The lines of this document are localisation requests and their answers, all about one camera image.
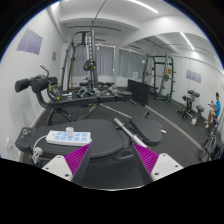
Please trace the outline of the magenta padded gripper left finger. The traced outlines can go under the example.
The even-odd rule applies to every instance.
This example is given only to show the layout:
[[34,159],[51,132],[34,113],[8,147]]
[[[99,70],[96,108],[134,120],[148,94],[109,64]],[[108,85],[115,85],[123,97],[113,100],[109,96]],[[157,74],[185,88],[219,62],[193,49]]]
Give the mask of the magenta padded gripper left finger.
[[91,145],[87,144],[66,156],[56,155],[43,170],[65,180],[80,184],[91,156]]

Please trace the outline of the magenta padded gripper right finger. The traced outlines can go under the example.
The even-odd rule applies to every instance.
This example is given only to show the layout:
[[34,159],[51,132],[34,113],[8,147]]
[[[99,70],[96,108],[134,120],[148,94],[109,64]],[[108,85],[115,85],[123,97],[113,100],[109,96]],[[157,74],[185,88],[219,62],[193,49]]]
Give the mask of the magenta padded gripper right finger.
[[132,154],[144,185],[182,169],[182,166],[167,153],[157,154],[136,143],[132,145]]

